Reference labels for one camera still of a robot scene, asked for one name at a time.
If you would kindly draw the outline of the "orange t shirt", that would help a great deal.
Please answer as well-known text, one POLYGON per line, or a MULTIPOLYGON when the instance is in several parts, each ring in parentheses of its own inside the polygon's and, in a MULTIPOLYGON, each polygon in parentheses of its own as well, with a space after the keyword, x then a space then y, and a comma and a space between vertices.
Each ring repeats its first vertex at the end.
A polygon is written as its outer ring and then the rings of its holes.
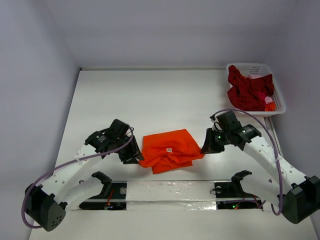
POLYGON ((201 148, 186 129, 146 135, 142 139, 143 160, 139 165, 161 174, 191 167, 194 160, 204 158, 201 148))

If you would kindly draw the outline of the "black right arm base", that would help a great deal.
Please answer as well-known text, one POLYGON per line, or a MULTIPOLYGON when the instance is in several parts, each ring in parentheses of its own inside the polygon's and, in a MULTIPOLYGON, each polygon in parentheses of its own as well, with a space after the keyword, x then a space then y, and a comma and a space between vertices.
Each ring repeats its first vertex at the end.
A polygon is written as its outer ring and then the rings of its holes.
POLYGON ((232 176, 231 180, 214 183, 210 193, 215 196, 218 210, 263 209, 264 202, 259 197, 244 192, 241 186, 241 181, 244 177, 251 174, 250 171, 243 170, 232 176))

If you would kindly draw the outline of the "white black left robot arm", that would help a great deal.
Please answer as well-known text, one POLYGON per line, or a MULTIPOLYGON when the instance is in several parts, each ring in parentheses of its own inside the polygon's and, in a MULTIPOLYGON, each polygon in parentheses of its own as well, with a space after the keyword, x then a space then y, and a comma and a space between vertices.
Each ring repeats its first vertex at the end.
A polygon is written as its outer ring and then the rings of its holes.
POLYGON ((101 171, 92 172, 92 168, 111 154, 117 154, 124 165, 143 160, 134 128, 119 119, 93 132, 72 160, 44 173, 25 189, 20 210, 23 223, 51 232, 68 211, 78 209, 84 201, 110 199, 112 179, 101 171))

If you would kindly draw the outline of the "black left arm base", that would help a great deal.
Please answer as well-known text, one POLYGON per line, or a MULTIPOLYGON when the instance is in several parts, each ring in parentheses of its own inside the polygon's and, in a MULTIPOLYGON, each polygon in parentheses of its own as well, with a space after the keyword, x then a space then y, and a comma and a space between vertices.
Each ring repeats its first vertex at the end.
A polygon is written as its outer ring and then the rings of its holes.
POLYGON ((127 209, 126 181, 112 181, 101 171, 95 172, 91 176, 102 184, 101 191, 98 195, 83 201, 79 205, 81 210, 124 211, 127 209))

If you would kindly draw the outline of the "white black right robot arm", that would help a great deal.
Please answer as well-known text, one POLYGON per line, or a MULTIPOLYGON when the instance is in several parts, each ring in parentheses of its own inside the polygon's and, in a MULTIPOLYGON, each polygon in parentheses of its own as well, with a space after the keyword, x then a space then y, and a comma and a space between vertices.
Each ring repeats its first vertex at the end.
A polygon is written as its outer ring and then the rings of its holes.
POLYGON ((243 126, 230 109, 219 110, 210 120, 201 153, 219 154, 234 146, 252 157, 270 177, 254 176, 249 170, 235 173, 229 182, 218 182, 213 191, 219 199, 255 195, 271 204, 273 213, 298 224, 320 209, 320 179, 293 167, 279 153, 273 138, 262 136, 253 125, 243 126))

